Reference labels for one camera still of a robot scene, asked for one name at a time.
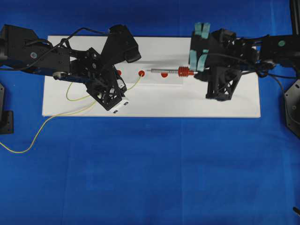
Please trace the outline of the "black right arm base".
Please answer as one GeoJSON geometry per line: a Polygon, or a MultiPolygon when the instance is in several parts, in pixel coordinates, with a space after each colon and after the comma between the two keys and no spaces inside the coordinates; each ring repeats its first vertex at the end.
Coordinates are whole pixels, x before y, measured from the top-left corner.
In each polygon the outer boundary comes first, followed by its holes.
{"type": "Polygon", "coordinates": [[[285,91],[286,126],[294,135],[300,137],[300,80],[296,80],[285,91]]]}

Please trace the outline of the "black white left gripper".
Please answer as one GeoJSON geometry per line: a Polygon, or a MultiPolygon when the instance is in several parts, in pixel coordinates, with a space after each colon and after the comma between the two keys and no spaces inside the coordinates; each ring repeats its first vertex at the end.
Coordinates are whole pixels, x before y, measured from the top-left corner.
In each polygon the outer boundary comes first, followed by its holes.
{"type": "Polygon", "coordinates": [[[82,83],[87,93],[112,113],[128,104],[124,93],[127,88],[113,65],[105,66],[100,54],[93,48],[86,51],[71,50],[70,81],[82,83]]]}

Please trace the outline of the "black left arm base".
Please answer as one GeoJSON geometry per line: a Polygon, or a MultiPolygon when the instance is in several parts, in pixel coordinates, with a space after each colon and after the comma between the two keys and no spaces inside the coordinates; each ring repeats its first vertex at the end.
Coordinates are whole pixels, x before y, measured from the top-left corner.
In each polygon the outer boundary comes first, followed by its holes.
{"type": "Polygon", "coordinates": [[[14,133],[14,114],[13,111],[4,110],[5,88],[0,84],[0,134],[14,133]]]}

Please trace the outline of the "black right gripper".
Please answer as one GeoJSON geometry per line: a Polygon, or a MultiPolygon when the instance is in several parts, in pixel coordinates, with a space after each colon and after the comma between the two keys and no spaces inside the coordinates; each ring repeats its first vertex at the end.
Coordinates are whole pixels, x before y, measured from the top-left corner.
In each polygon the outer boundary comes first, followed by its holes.
{"type": "Polygon", "coordinates": [[[195,79],[208,84],[207,99],[232,99],[242,75],[242,60],[233,54],[235,40],[236,33],[225,29],[195,28],[192,33],[189,69],[198,72],[195,79]]]}

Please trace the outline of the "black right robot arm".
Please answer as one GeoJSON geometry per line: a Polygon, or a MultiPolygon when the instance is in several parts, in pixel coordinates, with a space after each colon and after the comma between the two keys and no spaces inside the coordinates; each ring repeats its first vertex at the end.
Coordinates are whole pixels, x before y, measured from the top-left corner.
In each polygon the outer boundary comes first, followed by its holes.
{"type": "Polygon", "coordinates": [[[225,29],[192,33],[189,68],[195,79],[207,82],[207,99],[231,100],[243,75],[266,77],[276,65],[293,68],[300,77],[298,35],[238,38],[225,29]]]}

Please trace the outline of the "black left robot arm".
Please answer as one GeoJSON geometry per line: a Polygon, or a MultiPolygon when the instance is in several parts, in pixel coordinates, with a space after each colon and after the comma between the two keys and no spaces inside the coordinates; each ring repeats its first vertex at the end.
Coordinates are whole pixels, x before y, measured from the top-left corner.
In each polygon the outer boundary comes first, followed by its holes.
{"type": "Polygon", "coordinates": [[[69,40],[80,31],[78,29],[52,45],[39,38],[34,30],[5,24],[0,31],[0,64],[5,66],[1,70],[82,83],[96,102],[116,113],[118,106],[128,104],[125,100],[128,89],[115,65],[140,60],[138,44],[127,26],[118,24],[108,32],[95,32],[107,37],[101,53],[92,47],[85,51],[76,50],[69,40]]]}

